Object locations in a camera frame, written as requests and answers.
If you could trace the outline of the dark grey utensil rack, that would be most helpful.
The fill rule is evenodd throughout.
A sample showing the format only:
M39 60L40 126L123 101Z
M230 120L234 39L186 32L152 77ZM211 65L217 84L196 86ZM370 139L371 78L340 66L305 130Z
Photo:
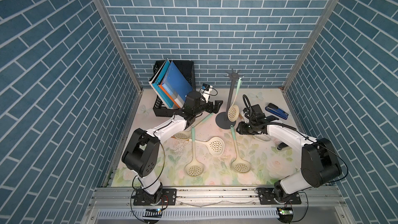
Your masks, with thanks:
M228 95L228 100L227 100L227 106L226 109L223 112L220 112L216 116L216 124L218 127L221 129L227 130L230 128L231 125L235 126L235 122L230 122L228 119L228 110L232 106L232 103L234 102L235 98L235 93L236 93L236 88L238 84L238 80L244 76L244 74L240 75L239 70L234 71L234 69L231 69L231 72L227 72L227 77L231 80L231 86L230 86L230 91Z

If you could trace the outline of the vertical mint skimmer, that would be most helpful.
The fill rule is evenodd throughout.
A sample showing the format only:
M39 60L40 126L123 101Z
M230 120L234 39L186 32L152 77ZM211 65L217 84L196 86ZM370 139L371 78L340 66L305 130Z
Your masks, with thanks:
M191 128L191 139L192 139L192 161L186 165L185 173L191 177L197 177L204 172L204 165L198 162L196 158L195 127Z

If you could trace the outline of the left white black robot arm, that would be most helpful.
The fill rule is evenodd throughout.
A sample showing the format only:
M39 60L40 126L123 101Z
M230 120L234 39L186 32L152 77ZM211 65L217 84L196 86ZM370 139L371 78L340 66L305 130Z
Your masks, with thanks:
M188 93L182 108L175 111L166 122L148 129L136 129L123 154L121 161L128 169L135 172L141 186L136 189L139 197L143 197L148 205L155 205L163 196L163 185L159 176L155 175L159 148L163 142L175 134L193 125L196 118L203 112L210 115L219 112L223 100L206 101L198 91Z

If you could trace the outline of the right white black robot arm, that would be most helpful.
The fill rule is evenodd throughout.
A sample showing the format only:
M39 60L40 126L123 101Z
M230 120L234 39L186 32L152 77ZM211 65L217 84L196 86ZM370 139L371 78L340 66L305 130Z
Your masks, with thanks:
M291 148L300 159L299 170L274 183L272 195L278 203L286 203L296 193L318 188L342 174L334 147L328 139L317 139L284 124L274 116L265 116L259 105L246 105L245 120L237 126L241 135L266 134L281 141L280 146Z

